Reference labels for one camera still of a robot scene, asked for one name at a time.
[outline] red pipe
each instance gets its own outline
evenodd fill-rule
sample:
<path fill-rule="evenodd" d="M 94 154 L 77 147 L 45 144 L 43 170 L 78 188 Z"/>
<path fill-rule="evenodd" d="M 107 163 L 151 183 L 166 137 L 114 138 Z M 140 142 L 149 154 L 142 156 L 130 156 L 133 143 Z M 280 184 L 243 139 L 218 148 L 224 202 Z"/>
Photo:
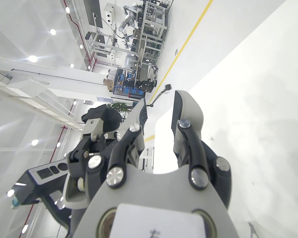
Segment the red pipe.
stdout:
<path fill-rule="evenodd" d="M 79 35 L 81 36 L 81 39 L 82 39 L 82 44 L 83 44 L 83 46 L 84 46 L 84 49 L 85 49 L 85 52 L 86 52 L 87 58 L 88 58 L 89 62 L 91 62 L 91 59 L 89 58 L 89 55 L 88 55 L 88 53 L 87 53 L 87 50 L 86 50 L 86 47 L 85 47 L 85 44 L 84 44 L 84 40 L 83 40 L 83 37 L 82 37 L 81 30 L 80 30 L 80 28 L 79 28 L 78 24 L 77 24 L 77 23 L 75 23 L 75 22 L 73 21 L 73 19 L 72 19 L 72 16 L 71 16 L 71 13 L 69 13 L 68 15 L 70 16 L 70 20 L 72 21 L 72 23 L 73 23 L 73 24 L 75 24 L 75 25 L 76 25 L 76 27 L 77 27 L 77 29 L 78 29 L 78 32 L 79 32 Z"/>
<path fill-rule="evenodd" d="M 83 46 L 84 46 L 84 49 L 85 49 L 85 52 L 86 52 L 86 56 L 87 56 L 87 59 L 88 59 L 89 63 L 91 64 L 91 62 L 92 62 L 92 58 L 95 59 L 93 68 L 91 69 L 91 71 L 93 71 L 94 68 L 95 68 L 96 61 L 97 61 L 97 59 L 94 57 L 95 52 L 93 52 L 92 56 L 89 58 L 88 53 L 87 53 L 87 50 L 86 50 L 86 47 L 85 47 L 85 44 L 84 44 L 84 40 L 83 40 L 83 37 L 82 37 L 81 30 L 80 30 L 78 24 L 75 23 L 75 22 L 73 21 L 71 14 L 69 14 L 69 16 L 70 16 L 70 19 L 71 19 L 72 23 L 74 23 L 74 24 L 77 26 L 77 28 L 78 28 L 79 35 L 81 36 L 82 44 L 83 44 Z M 60 141 L 61 136 L 62 136 L 62 134 L 63 134 L 63 132 L 64 132 L 64 129 L 66 129 L 65 126 L 63 126 L 63 128 L 62 128 L 62 131 L 61 131 L 61 133 L 60 133 L 60 136 L 58 137 L 57 143 Z M 55 148 L 54 148 L 54 151 L 53 151 L 53 153 L 52 153 L 52 156 L 51 156 L 51 159 L 50 159 L 49 163 L 52 162 L 52 159 L 53 159 L 53 156 L 54 156 L 54 154 L 55 154 L 55 152 L 56 152 L 56 149 L 57 149 L 57 146 L 55 146 Z M 31 212 L 32 212 L 33 206 L 34 206 L 34 204 L 32 204 L 32 206 L 31 206 L 31 208 L 30 208 L 30 211 L 29 211 L 29 214 L 27 215 L 27 218 L 26 218 L 26 220 L 25 220 L 23 226 L 25 226 L 25 225 L 27 224 L 27 222 L 28 222 L 28 220 L 29 220 L 29 217 L 30 217 L 30 214 L 31 214 Z"/>

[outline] humanoid robot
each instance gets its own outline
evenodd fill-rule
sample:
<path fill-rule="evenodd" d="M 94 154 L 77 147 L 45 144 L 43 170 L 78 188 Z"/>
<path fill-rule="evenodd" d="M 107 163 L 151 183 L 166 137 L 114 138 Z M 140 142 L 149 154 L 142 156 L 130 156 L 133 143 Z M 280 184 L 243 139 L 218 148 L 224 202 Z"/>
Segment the humanoid robot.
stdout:
<path fill-rule="evenodd" d="M 129 42 L 129 38 L 132 37 L 132 35 L 127 35 L 125 27 L 135 27 L 135 20 L 137 19 L 137 13 L 139 11 L 139 8 L 137 3 L 133 3 L 132 7 L 128 7 L 125 5 L 121 9 L 125 14 L 125 19 L 118 27 L 118 30 L 124 34 L 125 41 Z"/>

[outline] label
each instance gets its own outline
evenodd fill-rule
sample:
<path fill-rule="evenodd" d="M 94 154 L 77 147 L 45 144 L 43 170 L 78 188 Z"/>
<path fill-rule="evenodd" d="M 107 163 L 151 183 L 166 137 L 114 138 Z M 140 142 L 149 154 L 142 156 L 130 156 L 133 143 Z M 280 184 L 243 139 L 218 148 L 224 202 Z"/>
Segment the label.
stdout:
<path fill-rule="evenodd" d="M 110 238 L 206 238 L 197 214 L 131 204 L 117 208 Z"/>

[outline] metal screw cap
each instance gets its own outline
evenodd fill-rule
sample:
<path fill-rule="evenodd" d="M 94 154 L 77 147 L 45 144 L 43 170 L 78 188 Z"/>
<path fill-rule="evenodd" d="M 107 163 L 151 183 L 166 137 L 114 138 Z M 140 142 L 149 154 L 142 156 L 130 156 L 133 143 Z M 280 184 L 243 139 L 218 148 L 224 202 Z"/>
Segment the metal screw cap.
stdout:
<path fill-rule="evenodd" d="M 106 176 L 106 182 L 109 186 L 113 187 L 120 184 L 123 177 L 124 177 L 124 170 L 120 167 L 114 167 L 108 172 Z"/>
<path fill-rule="evenodd" d="M 191 180 L 198 188 L 205 188 L 208 185 L 208 175 L 200 168 L 194 168 L 191 171 Z"/>
<path fill-rule="evenodd" d="M 117 140 L 120 141 L 124 137 L 125 131 L 118 131 L 117 133 Z"/>
<path fill-rule="evenodd" d="M 223 157 L 217 157 L 216 167 L 219 168 L 223 172 L 228 172 L 231 168 L 229 165 L 229 162 Z"/>
<path fill-rule="evenodd" d="M 181 128 L 189 128 L 191 126 L 191 122 L 189 120 L 180 120 L 179 125 Z"/>
<path fill-rule="evenodd" d="M 83 157 L 84 158 L 87 158 L 89 156 L 89 151 L 85 151 L 84 153 L 83 153 Z"/>
<path fill-rule="evenodd" d="M 135 123 L 134 125 L 129 126 L 129 130 L 131 132 L 135 133 L 140 130 L 140 125 Z"/>
<path fill-rule="evenodd" d="M 97 168 L 102 161 L 102 157 L 100 155 L 92 156 L 88 161 L 88 167 L 90 169 Z"/>

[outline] yellow floor line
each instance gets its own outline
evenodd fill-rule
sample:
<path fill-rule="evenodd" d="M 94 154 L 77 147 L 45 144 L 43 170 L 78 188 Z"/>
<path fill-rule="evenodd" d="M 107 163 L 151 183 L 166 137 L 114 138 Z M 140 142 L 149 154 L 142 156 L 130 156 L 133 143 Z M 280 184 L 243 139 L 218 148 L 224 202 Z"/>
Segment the yellow floor line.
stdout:
<path fill-rule="evenodd" d="M 154 139 L 154 135 L 151 135 L 150 137 L 146 138 L 146 139 L 145 139 L 145 142 L 150 141 L 150 140 L 152 140 L 152 139 Z"/>
<path fill-rule="evenodd" d="M 202 18 L 205 16 L 206 12 L 208 11 L 208 9 L 209 9 L 209 7 L 211 6 L 211 4 L 212 4 L 213 1 L 214 1 L 214 0 L 210 0 L 210 1 L 208 2 L 208 4 L 206 5 L 204 11 L 202 12 L 202 14 L 200 15 L 198 21 L 197 21 L 196 24 L 194 25 L 194 27 L 193 27 L 191 33 L 189 34 L 188 38 L 187 38 L 186 41 L 184 42 L 183 46 L 181 47 L 180 51 L 179 51 L 178 54 L 176 55 L 174 61 L 173 61 L 172 64 L 171 64 L 171 66 L 169 67 L 169 69 L 168 69 L 166 75 L 164 76 L 164 78 L 162 79 L 161 83 L 160 83 L 159 86 L 157 87 L 156 91 L 155 91 L 154 94 L 152 95 L 152 97 L 151 97 L 149 103 L 152 102 L 152 100 L 153 100 L 154 96 L 156 95 L 157 91 L 159 90 L 160 86 L 162 85 L 162 83 L 164 82 L 165 78 L 166 78 L 167 75 L 169 74 L 170 70 L 171 70 L 172 67 L 174 66 L 176 60 L 178 59 L 178 57 L 179 57 L 180 54 L 182 53 L 183 49 L 185 48 L 186 44 L 187 44 L 188 41 L 190 40 L 191 36 L 192 36 L 193 33 L 195 32 L 196 28 L 197 28 L 198 25 L 200 24 Z"/>

